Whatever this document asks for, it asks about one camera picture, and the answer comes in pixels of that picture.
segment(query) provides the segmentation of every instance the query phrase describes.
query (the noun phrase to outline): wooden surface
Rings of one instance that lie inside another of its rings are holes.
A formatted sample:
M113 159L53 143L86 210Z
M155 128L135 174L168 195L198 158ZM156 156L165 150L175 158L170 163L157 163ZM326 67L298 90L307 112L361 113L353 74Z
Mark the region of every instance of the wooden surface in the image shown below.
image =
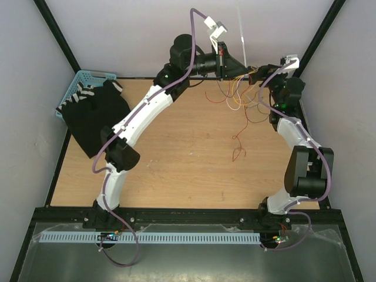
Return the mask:
M120 80L123 97L133 108L145 95L151 80ZM228 83L221 83L227 92ZM249 92L253 96L256 88ZM268 121L250 123L239 138L245 151L234 162L232 139L246 125L244 110L230 110L215 81L188 89L162 112L139 138L141 154L122 191L122 207L251 208L283 185L290 149ZM232 107L237 105L230 101ZM267 116L256 108L250 120ZM93 174L88 159L74 138L70 139L53 206L91 206L98 196L104 173ZM98 167L105 165L104 158ZM317 209L317 203L300 206Z

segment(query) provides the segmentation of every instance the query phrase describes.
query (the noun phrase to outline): plastic basket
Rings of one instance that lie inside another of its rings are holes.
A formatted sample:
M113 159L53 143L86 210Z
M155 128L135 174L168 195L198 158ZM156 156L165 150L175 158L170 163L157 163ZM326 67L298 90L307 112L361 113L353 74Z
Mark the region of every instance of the plastic basket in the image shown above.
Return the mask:
M72 83L69 85L68 91L65 93L64 98L62 99L61 104L69 97L71 97L74 93L77 92L77 83L82 82L83 86L86 87L88 85L93 85L95 87L103 86L104 81L107 79L116 80L116 75L113 73L106 73L106 72L91 72L89 70L80 70L76 73L76 76ZM56 111L56 116L59 118L63 118L61 113Z

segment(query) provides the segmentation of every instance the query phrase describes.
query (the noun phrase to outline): black cable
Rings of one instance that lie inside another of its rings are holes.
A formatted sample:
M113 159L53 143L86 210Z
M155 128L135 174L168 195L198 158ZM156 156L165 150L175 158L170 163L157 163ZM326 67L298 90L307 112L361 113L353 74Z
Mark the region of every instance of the black cable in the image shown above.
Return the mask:
M196 83L196 84L194 84L194 85L190 85L190 86L188 86L188 88L196 87L196 86L200 85L201 83L203 83L204 81L205 81L205 79L201 80L199 83Z

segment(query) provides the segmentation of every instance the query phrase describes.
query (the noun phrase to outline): black and white striped fabric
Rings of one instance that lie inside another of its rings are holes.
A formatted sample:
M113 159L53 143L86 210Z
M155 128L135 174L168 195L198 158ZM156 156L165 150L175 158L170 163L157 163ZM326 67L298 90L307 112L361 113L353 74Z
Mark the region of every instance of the black and white striped fabric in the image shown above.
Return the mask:
M120 95L122 91L115 80L106 80L101 87L84 86L79 82L77 92L56 108L89 158L102 147L100 130L114 126L130 112Z

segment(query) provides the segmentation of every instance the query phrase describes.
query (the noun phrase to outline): robotic arm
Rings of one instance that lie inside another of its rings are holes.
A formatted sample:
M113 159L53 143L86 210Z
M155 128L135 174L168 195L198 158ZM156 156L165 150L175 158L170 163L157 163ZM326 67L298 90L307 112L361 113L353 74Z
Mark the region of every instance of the robotic arm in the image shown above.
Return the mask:
M226 32L221 23L206 20L212 31L210 40L212 52L203 53L197 46L199 54L195 54L194 65L189 76L206 75L215 73L219 79L231 79L239 75L248 74L252 68L245 67L230 56L224 42L218 42L219 36ZM177 81L187 72L191 60L192 37L188 34L179 35L170 48L170 62L157 74L153 85L139 104L117 125L104 128L101 132L103 144L108 142L118 132L120 134L106 148L107 182L105 193L97 197L94 206L106 212L108 208L114 210L119 207L120 193L129 171L135 167L140 159L140 154L133 147L139 136L165 108L170 106L189 87L189 76L180 83L160 91L165 86ZM296 55L290 55L281 60L281 65L289 65L283 73L279 73L269 81L267 87L273 97L273 107L282 111L289 119L281 118L271 111L270 123L282 135L289 147L293 150L287 166L284 187L271 197L267 197L260 204L259 209L264 215L285 214L302 199L316 199L325 192L326 173L321 160L310 146L307 138L311 138L306 130L301 130L296 124L301 123L297 112L301 92L305 83L299 78L287 79L287 72L299 67ZM251 74L252 84L265 81L280 66L267 65L259 67L256 73ZM320 148L325 158L333 165L333 151Z

